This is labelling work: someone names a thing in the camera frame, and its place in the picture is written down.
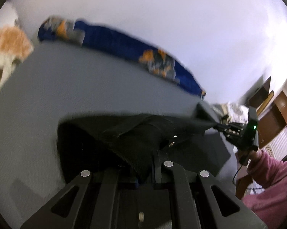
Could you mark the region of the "pink sleeve right forearm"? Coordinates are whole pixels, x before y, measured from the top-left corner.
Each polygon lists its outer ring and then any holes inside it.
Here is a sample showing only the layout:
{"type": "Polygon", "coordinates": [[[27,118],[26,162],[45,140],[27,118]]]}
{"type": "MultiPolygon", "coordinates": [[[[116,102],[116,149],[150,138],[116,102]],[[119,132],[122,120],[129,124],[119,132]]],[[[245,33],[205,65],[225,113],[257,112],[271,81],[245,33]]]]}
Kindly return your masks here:
{"type": "Polygon", "coordinates": [[[247,173],[264,191],[242,198],[244,205],[268,228],[287,228],[287,161],[263,152],[258,166],[247,173]]]}

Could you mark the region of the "person's right hand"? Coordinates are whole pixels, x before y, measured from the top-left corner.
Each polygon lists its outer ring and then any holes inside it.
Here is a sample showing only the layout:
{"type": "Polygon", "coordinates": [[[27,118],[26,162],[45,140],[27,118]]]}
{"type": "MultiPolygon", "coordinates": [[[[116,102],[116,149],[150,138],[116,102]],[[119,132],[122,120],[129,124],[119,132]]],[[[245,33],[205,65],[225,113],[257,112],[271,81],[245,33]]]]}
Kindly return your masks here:
{"type": "Polygon", "coordinates": [[[236,158],[238,161],[238,170],[247,167],[247,172],[252,172],[263,155],[263,152],[258,149],[257,151],[242,151],[238,150],[236,153],[236,158]]]}

